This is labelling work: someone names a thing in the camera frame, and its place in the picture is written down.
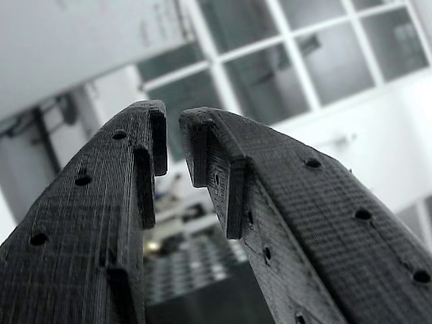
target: white surface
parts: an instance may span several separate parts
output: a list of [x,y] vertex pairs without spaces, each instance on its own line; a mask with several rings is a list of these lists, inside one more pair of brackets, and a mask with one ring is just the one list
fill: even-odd
[[0,244],[12,233],[17,224],[0,189]]
[[1,0],[0,119],[184,43],[174,3]]

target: window frame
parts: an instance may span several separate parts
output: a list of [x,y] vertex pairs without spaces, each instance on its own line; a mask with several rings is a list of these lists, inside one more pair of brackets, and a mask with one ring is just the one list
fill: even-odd
[[[298,122],[300,122],[300,124],[303,124],[303,122],[307,123],[308,121],[316,117],[322,117],[324,115],[327,115],[328,113],[339,111],[340,109],[345,109],[350,105],[355,105],[357,102],[373,98],[379,93],[382,93],[382,91],[386,89],[388,90],[390,87],[405,83],[408,79],[411,79],[410,77],[415,78],[415,76],[423,75],[424,71],[430,71],[432,66],[431,49],[429,47],[425,31],[421,26],[419,17],[415,12],[411,0],[402,0],[401,2],[377,5],[375,7],[363,9],[360,11],[355,8],[352,0],[340,0],[346,11],[346,15],[342,17],[332,18],[330,20],[319,22],[317,24],[313,24],[311,26],[299,28],[296,30],[292,30],[290,28],[290,23],[284,13],[282,4],[279,2],[279,0],[264,0],[264,2],[267,4],[270,16],[273,19],[279,34],[238,47],[236,49],[232,49],[224,53],[219,53],[217,50],[215,39],[213,38],[210,28],[205,21],[205,16],[200,8],[198,0],[184,1],[188,9],[188,17],[191,20],[197,41],[199,43],[199,46],[201,47],[205,59],[193,63],[192,65],[188,65],[186,67],[182,67],[178,70],[172,71],[168,74],[159,76],[158,78],[154,78],[148,82],[145,82],[144,80],[141,89],[144,98],[149,97],[149,91],[208,70],[213,79],[215,91],[217,93],[217,96],[219,97],[219,100],[221,101],[221,104],[223,105],[223,108],[232,113],[243,115],[240,102],[235,94],[235,90],[233,88],[228,72],[225,68],[225,64],[235,59],[262,51],[264,49],[268,49],[269,47],[283,45],[288,57],[290,57],[292,61],[292,66],[298,75],[298,81],[304,91],[306,102],[309,106],[308,111],[305,111],[300,115],[279,121],[273,125],[280,130],[286,130],[289,129],[290,126],[298,125]],[[387,82],[385,81],[383,72],[379,67],[378,60],[373,52],[373,48],[362,25],[362,19],[365,17],[384,14],[399,9],[407,10],[408,15],[420,40],[429,66],[413,73],[409,73],[396,80],[391,80]],[[306,63],[303,60],[300,48],[297,45],[296,38],[305,34],[318,32],[320,30],[324,30],[326,28],[345,23],[349,23],[353,28],[355,37],[360,45],[360,50],[364,55],[367,67],[372,75],[374,87],[362,91],[358,94],[344,97],[334,103],[324,105],[319,99],[317,89],[313,84],[311,75],[309,74]],[[170,164],[183,163],[183,161],[174,161],[170,153],[169,162]]]

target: window pane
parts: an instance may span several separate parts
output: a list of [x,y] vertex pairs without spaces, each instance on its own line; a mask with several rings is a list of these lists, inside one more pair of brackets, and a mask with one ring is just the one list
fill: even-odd
[[363,10],[377,5],[389,5],[391,3],[402,2],[402,0],[352,0],[357,10]]
[[281,45],[229,62],[227,70],[246,117],[273,124],[308,110]]
[[203,106],[221,108],[208,72],[201,72],[162,86],[148,94],[152,99],[161,99],[167,107],[168,145],[176,161],[183,158],[178,123],[183,110]]
[[345,14],[340,0],[280,0],[292,29],[306,27]]
[[275,35],[263,0],[199,0],[219,51]]
[[363,26],[387,81],[428,66],[405,9],[367,17]]
[[374,86],[351,25],[341,24],[308,36],[316,37],[313,51],[304,52],[307,37],[298,39],[322,104],[349,97]]
[[187,65],[203,60],[198,43],[190,43],[173,51],[140,62],[138,70],[144,80],[149,81],[163,74],[184,68]]

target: textured black surface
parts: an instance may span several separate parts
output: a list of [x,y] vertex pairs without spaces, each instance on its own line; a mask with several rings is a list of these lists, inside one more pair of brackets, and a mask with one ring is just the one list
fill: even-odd
[[0,247],[0,323],[144,323],[142,230],[166,154],[161,101],[94,135]]
[[432,323],[431,255],[344,166],[226,111],[180,125],[192,182],[244,243],[276,323]]

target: white wall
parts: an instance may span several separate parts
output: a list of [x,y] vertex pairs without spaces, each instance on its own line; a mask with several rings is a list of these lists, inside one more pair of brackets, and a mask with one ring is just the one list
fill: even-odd
[[418,18],[421,21],[427,40],[432,46],[432,1],[431,0],[411,0]]
[[10,233],[15,229],[16,225],[17,223],[12,217],[12,212],[6,202],[3,192],[0,189],[0,244],[7,239]]

